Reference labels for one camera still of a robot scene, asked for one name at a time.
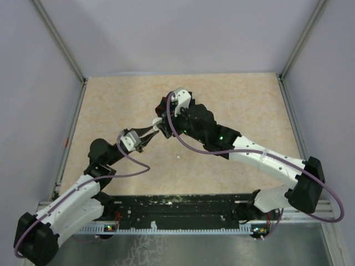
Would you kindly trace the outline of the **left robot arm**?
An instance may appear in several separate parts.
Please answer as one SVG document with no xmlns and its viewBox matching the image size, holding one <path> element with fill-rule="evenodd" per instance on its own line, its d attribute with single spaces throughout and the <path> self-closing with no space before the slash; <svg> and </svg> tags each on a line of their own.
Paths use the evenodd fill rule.
<svg viewBox="0 0 355 266">
<path fill-rule="evenodd" d="M 87 223 L 115 215 L 112 198 L 103 189 L 117 178 L 113 164 L 143 148 L 159 132 L 155 126 L 123 130 L 115 144 L 96 139 L 90 144 L 89 165 L 56 200 L 36 214 L 25 213 L 18 221 L 14 255 L 35 265 L 47 265 L 63 243 Z"/>
</svg>

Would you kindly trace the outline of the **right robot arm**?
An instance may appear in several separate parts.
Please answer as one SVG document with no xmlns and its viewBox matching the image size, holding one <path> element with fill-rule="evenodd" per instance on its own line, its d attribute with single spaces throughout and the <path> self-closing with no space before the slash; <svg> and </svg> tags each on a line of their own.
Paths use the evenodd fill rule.
<svg viewBox="0 0 355 266">
<path fill-rule="evenodd" d="M 313 214 L 320 199 L 324 173 L 319 159 L 308 160 L 278 154 L 249 140 L 240 132 L 219 125 L 203 104 L 191 103 L 180 114 L 174 114 L 173 104 L 163 98 L 155 112 L 162 119 L 159 129 L 168 139 L 185 134 L 200 142 L 209 154 L 256 167 L 282 182 L 269 190 L 252 194 L 248 214 L 261 219 L 267 212 L 291 206 L 303 213 Z"/>
</svg>

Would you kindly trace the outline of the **white earbud case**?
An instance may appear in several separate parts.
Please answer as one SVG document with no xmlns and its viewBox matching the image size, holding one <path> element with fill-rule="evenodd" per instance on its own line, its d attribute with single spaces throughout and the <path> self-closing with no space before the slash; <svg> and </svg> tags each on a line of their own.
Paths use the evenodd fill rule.
<svg viewBox="0 0 355 266">
<path fill-rule="evenodd" d="M 161 117 L 156 117 L 153 121 L 152 121 L 152 129 L 154 131 L 159 131 L 158 125 L 162 122 L 162 118 Z"/>
</svg>

